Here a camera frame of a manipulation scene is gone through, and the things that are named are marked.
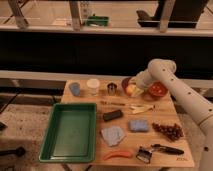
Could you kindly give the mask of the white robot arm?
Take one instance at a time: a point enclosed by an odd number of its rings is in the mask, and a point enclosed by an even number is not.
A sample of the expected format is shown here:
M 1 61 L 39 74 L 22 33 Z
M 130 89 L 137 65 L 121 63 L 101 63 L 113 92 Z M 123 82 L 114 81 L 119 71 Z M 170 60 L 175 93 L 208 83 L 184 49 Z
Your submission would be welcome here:
M 205 135 L 199 171 L 213 171 L 213 104 L 175 76 L 176 63 L 153 59 L 135 76 L 136 86 L 146 90 L 155 81 L 161 82 Z

